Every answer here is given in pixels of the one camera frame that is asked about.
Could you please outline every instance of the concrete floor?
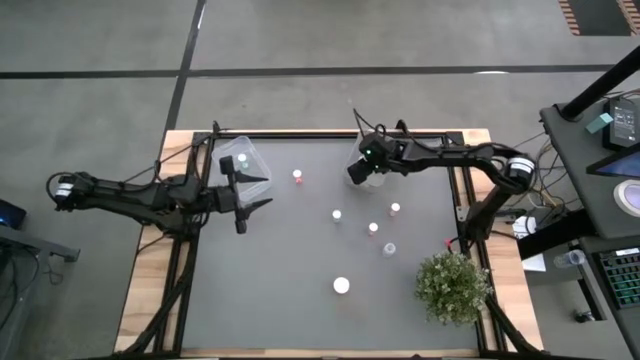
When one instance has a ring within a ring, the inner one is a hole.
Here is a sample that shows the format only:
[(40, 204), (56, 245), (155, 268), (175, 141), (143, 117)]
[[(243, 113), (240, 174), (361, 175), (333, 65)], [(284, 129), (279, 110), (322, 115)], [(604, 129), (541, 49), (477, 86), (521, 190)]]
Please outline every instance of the concrete floor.
[[(0, 72), (178, 69), (195, 6), (0, 0)], [(606, 64), (639, 44), (572, 36), (555, 0), (209, 0), (200, 25), (194, 69)], [(353, 128), (357, 106), (376, 123), (489, 128), (494, 140), (515, 144), (541, 131), (540, 107), (570, 100), (598, 75), (190, 79), (177, 128), (209, 128), (214, 119), (234, 128)], [(123, 179), (148, 166), (174, 86), (175, 79), (0, 80), (0, 198), (29, 211), (28, 231), (82, 248), (78, 263), (57, 264), (62, 285), (37, 284), (20, 358), (111, 352), (140, 227), (98, 210), (56, 213), (44, 181), (62, 170)], [(639, 86), (640, 77), (623, 85)], [(541, 142), (523, 148), (534, 152)], [(574, 197), (568, 183), (557, 191)], [(580, 301), (574, 290), (531, 289), (546, 348), (628, 357), (607, 345), (620, 344), (611, 322), (593, 331), (559, 315)]]

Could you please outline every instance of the potted plant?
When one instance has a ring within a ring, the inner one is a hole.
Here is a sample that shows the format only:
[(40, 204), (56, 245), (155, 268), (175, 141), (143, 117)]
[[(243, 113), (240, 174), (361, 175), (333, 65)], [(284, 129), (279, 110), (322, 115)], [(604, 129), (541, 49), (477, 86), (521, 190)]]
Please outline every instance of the potted plant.
[(424, 259), (416, 275), (415, 296), (425, 303), (427, 319), (473, 324), (485, 297), (493, 292), (487, 283), (488, 272), (459, 253)]

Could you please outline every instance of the computer monitor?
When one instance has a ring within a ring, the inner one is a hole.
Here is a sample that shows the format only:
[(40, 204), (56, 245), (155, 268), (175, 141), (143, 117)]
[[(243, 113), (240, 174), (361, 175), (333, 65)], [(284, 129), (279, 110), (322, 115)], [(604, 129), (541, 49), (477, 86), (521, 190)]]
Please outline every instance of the computer monitor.
[(587, 174), (640, 179), (640, 144), (620, 150), (589, 165)]

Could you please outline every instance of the white ball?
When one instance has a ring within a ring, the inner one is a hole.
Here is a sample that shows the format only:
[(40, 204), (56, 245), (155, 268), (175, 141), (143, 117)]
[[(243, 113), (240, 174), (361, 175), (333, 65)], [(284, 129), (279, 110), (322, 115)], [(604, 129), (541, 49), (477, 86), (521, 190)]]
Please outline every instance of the white ball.
[(333, 289), (338, 293), (338, 294), (344, 294), (347, 291), (349, 291), (349, 280), (347, 280), (346, 278), (343, 277), (339, 277), (337, 278), (334, 282), (333, 282)]

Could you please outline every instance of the gray mat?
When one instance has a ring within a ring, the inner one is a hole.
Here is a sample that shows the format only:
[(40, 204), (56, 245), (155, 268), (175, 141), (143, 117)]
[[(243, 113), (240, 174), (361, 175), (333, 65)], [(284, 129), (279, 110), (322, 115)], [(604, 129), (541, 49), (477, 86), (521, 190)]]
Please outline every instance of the gray mat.
[[(261, 140), (274, 201), (236, 235), (230, 214), (202, 229), (184, 348), (474, 349), (472, 327), (425, 321), (413, 298), (420, 261), (456, 235), (445, 169), (393, 174), (384, 192), (347, 186), (353, 140)], [(291, 175), (301, 169), (304, 183)], [(389, 204), (402, 209), (391, 218)], [(341, 209), (342, 222), (331, 211)], [(374, 237), (367, 225), (377, 222)], [(392, 241), (397, 252), (382, 257)], [(351, 288), (337, 295), (336, 277)]]

